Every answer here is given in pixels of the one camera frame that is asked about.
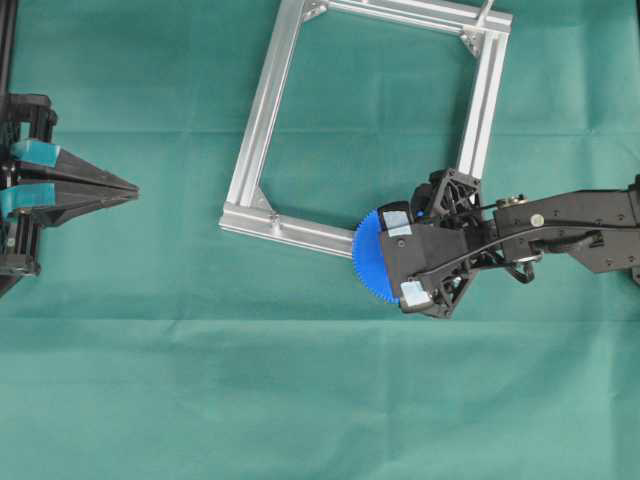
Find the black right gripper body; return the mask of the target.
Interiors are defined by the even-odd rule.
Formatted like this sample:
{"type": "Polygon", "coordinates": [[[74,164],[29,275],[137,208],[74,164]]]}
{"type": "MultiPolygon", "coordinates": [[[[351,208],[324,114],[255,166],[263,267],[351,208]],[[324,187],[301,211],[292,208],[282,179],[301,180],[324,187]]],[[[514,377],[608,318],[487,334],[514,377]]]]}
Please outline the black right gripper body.
{"type": "Polygon", "coordinates": [[[410,200],[377,209],[378,243],[402,312],[449,318],[477,273],[499,265],[480,191],[479,179],[440,170],[410,200]]]}

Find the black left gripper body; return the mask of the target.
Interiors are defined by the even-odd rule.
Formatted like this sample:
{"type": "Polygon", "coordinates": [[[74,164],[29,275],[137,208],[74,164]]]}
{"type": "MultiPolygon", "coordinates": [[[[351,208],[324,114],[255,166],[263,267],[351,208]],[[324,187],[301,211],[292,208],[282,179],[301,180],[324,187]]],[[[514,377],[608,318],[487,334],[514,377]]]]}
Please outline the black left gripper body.
{"type": "Polygon", "coordinates": [[[42,226],[27,211],[20,213],[17,194],[19,161],[11,146],[33,138],[50,142],[57,114],[45,95],[6,94],[1,97],[1,293],[25,276],[37,276],[42,226]]]}

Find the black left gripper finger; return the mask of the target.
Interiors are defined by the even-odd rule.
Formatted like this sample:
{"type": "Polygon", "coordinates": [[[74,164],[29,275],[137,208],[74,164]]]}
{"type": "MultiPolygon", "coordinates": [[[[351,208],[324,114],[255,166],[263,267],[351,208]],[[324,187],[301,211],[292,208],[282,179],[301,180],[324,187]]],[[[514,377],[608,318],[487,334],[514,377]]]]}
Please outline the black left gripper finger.
{"type": "Polygon", "coordinates": [[[138,191],[78,183],[27,183],[1,190],[1,217],[27,210],[44,227],[58,227],[97,210],[136,200],[138,191]]]}
{"type": "Polygon", "coordinates": [[[12,145],[23,179],[59,180],[125,191],[139,188],[126,180],[77,157],[59,145],[39,140],[23,140],[12,145]]]}

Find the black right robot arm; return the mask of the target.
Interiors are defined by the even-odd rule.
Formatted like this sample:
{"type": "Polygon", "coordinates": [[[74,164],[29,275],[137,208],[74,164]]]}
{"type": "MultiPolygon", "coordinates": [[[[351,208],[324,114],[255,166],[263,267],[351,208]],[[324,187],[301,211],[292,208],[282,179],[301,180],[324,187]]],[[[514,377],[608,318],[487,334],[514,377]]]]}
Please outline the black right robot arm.
{"type": "Polygon", "coordinates": [[[377,244],[405,313],[448,318],[479,272],[501,269],[528,284],[546,254],[569,255],[592,273],[639,272],[637,182],[485,205],[480,180],[448,169],[378,217],[377,244]]]}

